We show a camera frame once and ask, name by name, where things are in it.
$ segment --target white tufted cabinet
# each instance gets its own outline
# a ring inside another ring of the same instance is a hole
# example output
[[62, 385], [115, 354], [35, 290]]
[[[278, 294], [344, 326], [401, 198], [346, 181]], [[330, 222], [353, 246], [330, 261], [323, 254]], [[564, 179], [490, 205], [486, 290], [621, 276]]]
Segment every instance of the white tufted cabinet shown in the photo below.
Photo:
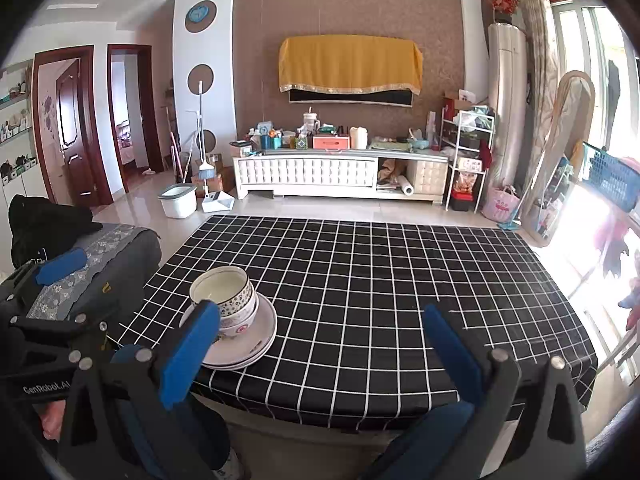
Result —
[[[415, 194], [377, 190], [379, 161], [407, 159], [407, 179]], [[442, 203], [447, 157], [437, 152], [401, 153], [386, 150], [267, 150], [265, 155], [234, 158], [236, 189], [242, 200], [254, 189], [279, 195], [345, 196], [427, 200]]]

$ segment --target white plastic container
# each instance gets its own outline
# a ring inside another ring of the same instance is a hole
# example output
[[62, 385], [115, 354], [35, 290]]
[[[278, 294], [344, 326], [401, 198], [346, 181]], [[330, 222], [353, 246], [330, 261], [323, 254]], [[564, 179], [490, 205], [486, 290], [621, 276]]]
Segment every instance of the white plastic container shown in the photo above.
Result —
[[187, 218], [196, 211], [196, 187], [193, 184], [173, 184], [158, 198], [162, 202], [164, 214], [169, 218]]

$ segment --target metal bolt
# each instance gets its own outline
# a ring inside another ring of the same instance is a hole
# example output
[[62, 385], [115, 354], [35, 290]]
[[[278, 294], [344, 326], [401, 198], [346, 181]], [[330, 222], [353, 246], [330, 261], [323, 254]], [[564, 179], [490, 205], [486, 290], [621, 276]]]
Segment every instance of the metal bolt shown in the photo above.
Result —
[[491, 357], [493, 357], [499, 363], [503, 363], [509, 359], [509, 354], [507, 354], [506, 350], [502, 348], [494, 348], [491, 350]]
[[71, 352], [69, 352], [70, 363], [77, 363], [81, 357], [82, 357], [82, 354], [80, 353], [79, 350], [72, 350]]
[[80, 368], [81, 370], [88, 370], [93, 365], [94, 365], [94, 362], [91, 361], [90, 357], [83, 357], [82, 359], [80, 359], [80, 364], [78, 365], [78, 368]]
[[554, 355], [551, 358], [551, 365], [556, 370], [562, 370], [564, 368], [564, 359], [562, 359], [559, 355]]
[[149, 348], [140, 349], [136, 352], [136, 361], [139, 361], [141, 363], [146, 363], [147, 361], [151, 360], [153, 355], [154, 353], [151, 350], [149, 350]]

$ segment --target doorway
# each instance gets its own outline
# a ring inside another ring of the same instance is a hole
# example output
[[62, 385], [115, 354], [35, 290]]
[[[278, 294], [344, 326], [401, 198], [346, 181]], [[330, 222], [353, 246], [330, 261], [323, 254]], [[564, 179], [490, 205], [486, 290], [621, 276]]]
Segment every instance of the doorway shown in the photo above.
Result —
[[151, 77], [151, 46], [107, 46], [111, 130], [125, 192], [164, 171]]
[[47, 194], [55, 203], [113, 203], [95, 124], [93, 65], [93, 45], [34, 58], [34, 137]]

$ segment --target black tablecloth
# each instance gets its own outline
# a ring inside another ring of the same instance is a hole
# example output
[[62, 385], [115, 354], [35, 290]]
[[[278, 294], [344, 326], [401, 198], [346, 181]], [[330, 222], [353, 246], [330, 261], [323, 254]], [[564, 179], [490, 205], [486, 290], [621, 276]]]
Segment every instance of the black tablecloth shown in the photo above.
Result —
[[419, 309], [442, 300], [524, 374], [562, 355], [589, 402], [597, 358], [584, 326], [522, 238], [494, 229], [215, 216], [110, 336], [158, 344], [189, 306], [191, 283], [229, 264], [273, 301], [277, 337], [243, 370], [201, 368], [192, 389], [213, 400], [302, 424], [406, 428], [457, 399], [421, 329]]

